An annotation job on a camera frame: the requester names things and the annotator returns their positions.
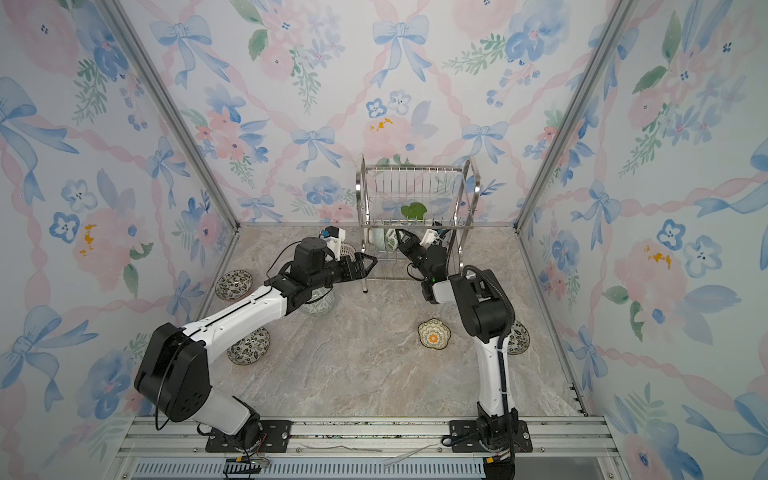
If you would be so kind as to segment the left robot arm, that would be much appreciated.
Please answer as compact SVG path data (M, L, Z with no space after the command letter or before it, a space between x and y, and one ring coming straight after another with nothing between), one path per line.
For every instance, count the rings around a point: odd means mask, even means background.
M183 327L158 327L134 380L155 413L170 422L193 420L230 446L255 450L264 436L259 414L215 389L211 366L248 335L309 303L316 290L368 277L377 258L362 252L340 255L333 242L322 236L295 242L292 260L252 294Z

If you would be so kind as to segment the green monstera leaf bowl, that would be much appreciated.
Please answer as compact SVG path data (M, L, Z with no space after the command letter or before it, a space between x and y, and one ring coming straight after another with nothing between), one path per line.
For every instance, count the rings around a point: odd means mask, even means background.
M399 241L397 238L397 232L395 229L387 229L384 235L385 249L390 252L395 252L398 249Z

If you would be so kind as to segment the pale green grid bowl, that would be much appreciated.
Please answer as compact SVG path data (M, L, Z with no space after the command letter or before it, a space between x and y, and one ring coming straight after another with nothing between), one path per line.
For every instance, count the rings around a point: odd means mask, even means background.
M377 251L387 250L386 230L383 228L372 228L368 231L368 241Z

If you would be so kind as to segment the stainless steel dish rack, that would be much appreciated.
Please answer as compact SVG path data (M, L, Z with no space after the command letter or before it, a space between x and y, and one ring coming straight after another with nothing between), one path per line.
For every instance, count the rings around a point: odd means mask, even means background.
M361 250L378 265L369 278L417 282L458 274L474 227L481 176L475 160L414 165L396 155L361 162L356 205Z

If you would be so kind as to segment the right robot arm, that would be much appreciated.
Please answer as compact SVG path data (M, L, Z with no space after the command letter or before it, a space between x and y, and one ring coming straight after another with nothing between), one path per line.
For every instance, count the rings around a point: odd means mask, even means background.
M405 230L395 231L397 249L421 274L422 293L432 304L456 306L472 337L479 367L478 441L489 451L514 454L519 416L511 394L508 344L516 321L514 307L495 274L474 265L449 274L446 247Z

